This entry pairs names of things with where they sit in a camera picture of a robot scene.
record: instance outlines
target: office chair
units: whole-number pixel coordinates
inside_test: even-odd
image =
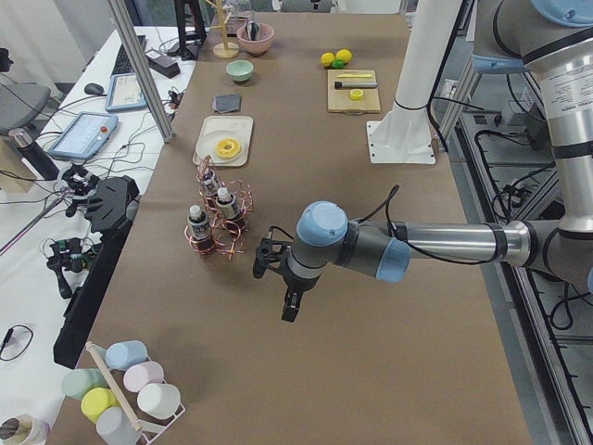
[[[0,72],[8,72],[13,61],[0,48]],[[32,122],[43,112],[50,90],[36,83],[0,83],[0,135],[19,127],[34,128]]]

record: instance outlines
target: lemon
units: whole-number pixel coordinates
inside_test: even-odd
[[[335,53],[335,58],[344,60],[344,64],[347,64],[350,60],[352,60],[352,53],[349,49],[340,49],[337,53]]]
[[[332,53],[323,53],[320,62],[325,68],[330,68],[335,57]]]

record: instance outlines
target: blue cup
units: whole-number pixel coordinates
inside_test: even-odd
[[[145,362],[148,349],[140,340],[128,340],[114,343],[105,353],[105,363],[111,369],[127,371],[135,364]]]

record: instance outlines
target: black box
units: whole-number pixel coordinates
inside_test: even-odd
[[[177,62],[167,56],[165,53],[161,53],[154,48],[149,49],[145,52],[146,60],[148,60],[148,66],[156,72],[160,72],[163,76],[175,77],[181,72]]]

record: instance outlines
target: light green bowl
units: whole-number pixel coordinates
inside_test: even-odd
[[[246,60],[235,60],[226,66],[226,72],[235,82],[245,82],[251,79],[253,64]]]

